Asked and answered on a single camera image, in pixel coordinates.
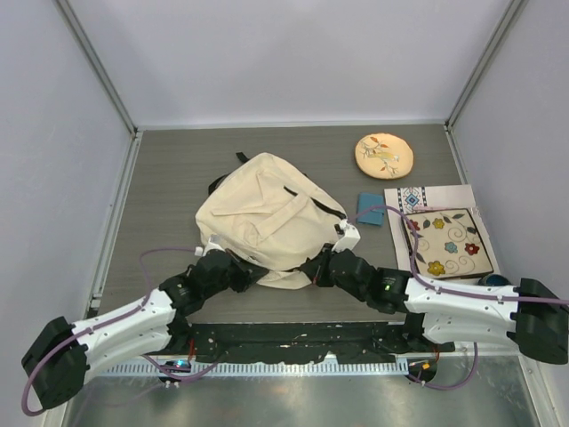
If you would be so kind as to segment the cream canvas backpack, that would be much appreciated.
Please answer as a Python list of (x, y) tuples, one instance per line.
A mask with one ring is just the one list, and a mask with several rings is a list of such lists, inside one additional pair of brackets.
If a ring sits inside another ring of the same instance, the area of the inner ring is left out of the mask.
[(344, 208), (281, 157), (260, 153), (212, 182), (195, 221), (247, 262), (268, 270), (259, 285), (298, 290), (311, 282), (301, 265), (335, 244)]

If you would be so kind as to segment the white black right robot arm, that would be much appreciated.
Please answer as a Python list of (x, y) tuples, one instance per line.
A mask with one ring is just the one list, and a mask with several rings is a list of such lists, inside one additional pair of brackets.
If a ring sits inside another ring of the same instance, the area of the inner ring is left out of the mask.
[(542, 282), (523, 278), (516, 286), (473, 286), (376, 268), (349, 250), (326, 248), (300, 270), (320, 287), (338, 287), (378, 312), (404, 313), (406, 348), (431, 343), (491, 343), (512, 346), (551, 365), (568, 362), (568, 302)]

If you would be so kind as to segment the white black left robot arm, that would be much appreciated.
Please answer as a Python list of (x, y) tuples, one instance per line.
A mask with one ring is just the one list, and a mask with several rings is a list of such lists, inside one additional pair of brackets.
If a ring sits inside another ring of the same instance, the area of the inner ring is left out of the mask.
[(213, 249), (135, 302), (76, 322), (50, 321), (21, 360), (28, 376), (23, 413), (37, 416), (69, 401), (97, 374), (127, 359), (162, 350), (181, 354), (189, 343), (189, 315), (216, 294), (241, 293), (267, 273)]

